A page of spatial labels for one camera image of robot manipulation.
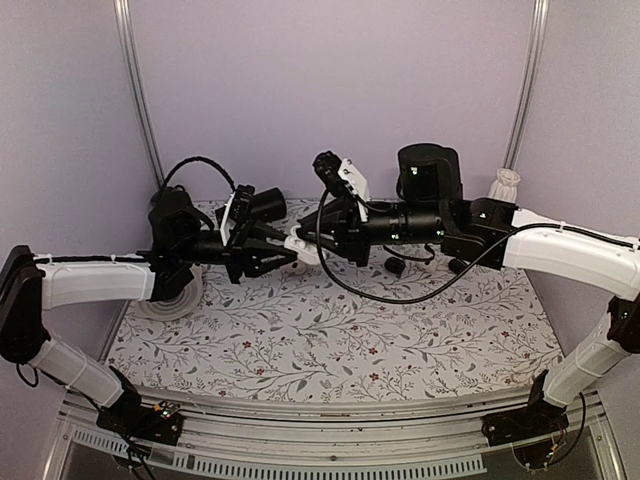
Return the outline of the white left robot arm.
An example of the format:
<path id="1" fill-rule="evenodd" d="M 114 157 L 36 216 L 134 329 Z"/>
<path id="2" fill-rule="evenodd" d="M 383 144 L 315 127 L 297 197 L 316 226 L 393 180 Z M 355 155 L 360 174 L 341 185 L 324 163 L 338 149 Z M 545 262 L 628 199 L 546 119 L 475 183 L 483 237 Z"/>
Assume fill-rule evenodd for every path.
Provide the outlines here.
<path id="1" fill-rule="evenodd" d="M 128 434 L 141 433 L 155 409 L 117 370 L 64 343 L 43 325 L 42 314 L 59 307 L 115 300 L 167 302 L 195 275 L 195 265 L 222 265 L 229 280 L 256 278 L 296 259 L 283 247 L 285 234 L 270 222 L 286 215 L 282 192 L 235 188 L 214 218 L 197 209 L 181 187 L 166 187 L 152 200 L 152 247 L 131 255 L 39 256 L 14 247 L 1 269 L 1 356 L 29 365 L 92 400 L 103 418 Z"/>

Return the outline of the white earbuds charging case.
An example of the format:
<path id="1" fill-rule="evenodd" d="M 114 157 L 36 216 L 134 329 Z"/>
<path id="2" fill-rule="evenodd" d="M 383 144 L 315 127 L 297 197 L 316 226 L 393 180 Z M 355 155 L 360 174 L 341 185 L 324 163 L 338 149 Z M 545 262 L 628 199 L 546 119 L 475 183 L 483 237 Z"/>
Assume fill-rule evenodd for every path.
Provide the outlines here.
<path id="1" fill-rule="evenodd" d="M 297 235 L 297 227 L 292 227 L 284 240 L 284 247 L 296 253 L 297 260 L 307 265 L 317 266 L 320 257 L 317 247 Z"/>

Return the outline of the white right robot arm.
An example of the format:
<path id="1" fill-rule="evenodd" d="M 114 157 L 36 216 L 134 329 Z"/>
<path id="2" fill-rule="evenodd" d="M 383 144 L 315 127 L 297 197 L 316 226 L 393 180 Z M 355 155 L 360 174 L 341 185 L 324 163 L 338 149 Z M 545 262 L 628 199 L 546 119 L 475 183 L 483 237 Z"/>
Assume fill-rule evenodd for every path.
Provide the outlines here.
<path id="1" fill-rule="evenodd" d="M 371 200 L 364 176 L 331 151 L 313 162 L 325 195 L 292 237 L 322 262 L 330 251 L 365 266 L 374 245 L 439 244 L 443 254 L 482 265 L 533 270 L 612 293 L 592 333 L 558 365 L 541 373 L 517 427 L 537 436 L 584 389 L 639 351 L 639 242 L 606 235 L 489 197 L 463 197 L 459 157 L 449 147 L 418 143 L 398 152 L 396 202 Z"/>

